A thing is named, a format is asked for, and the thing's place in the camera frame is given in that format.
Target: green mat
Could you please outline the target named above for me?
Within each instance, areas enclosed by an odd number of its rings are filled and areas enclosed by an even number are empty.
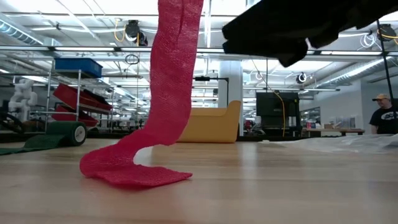
[[[0,148],[0,156],[58,147],[81,146],[86,141],[86,134],[87,129],[82,122],[55,121],[49,124],[44,135],[28,139],[22,148]]]

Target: yellow couch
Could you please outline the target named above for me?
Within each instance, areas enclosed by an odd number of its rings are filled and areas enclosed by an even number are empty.
[[[192,108],[184,132],[177,142],[232,143],[238,133],[241,102],[228,108]]]

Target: white robot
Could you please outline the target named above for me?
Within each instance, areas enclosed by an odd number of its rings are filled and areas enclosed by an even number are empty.
[[[29,111],[31,106],[37,104],[37,94],[32,91],[33,80],[22,79],[18,84],[15,84],[15,93],[8,103],[10,112],[15,111],[17,108],[21,109],[19,119],[21,122],[29,120]]]

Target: blue bin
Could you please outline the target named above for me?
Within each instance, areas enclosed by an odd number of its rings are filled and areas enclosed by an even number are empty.
[[[57,70],[73,78],[78,78],[79,70],[83,72],[82,78],[102,77],[102,66],[91,58],[56,58],[55,71]]]

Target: table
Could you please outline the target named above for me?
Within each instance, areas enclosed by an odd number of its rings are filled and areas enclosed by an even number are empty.
[[[154,189],[84,178],[79,160],[116,140],[0,156],[1,223],[396,224],[398,154],[322,153],[256,142],[175,144],[135,161],[193,172]],[[0,147],[23,143],[0,144]]]
[[[302,129],[302,134],[305,136],[308,133],[308,136],[311,137],[311,133],[321,133],[321,132],[340,132],[342,136],[346,136],[346,133],[357,133],[358,135],[363,135],[365,133],[365,130],[363,129],[325,129],[325,128],[303,128]]]

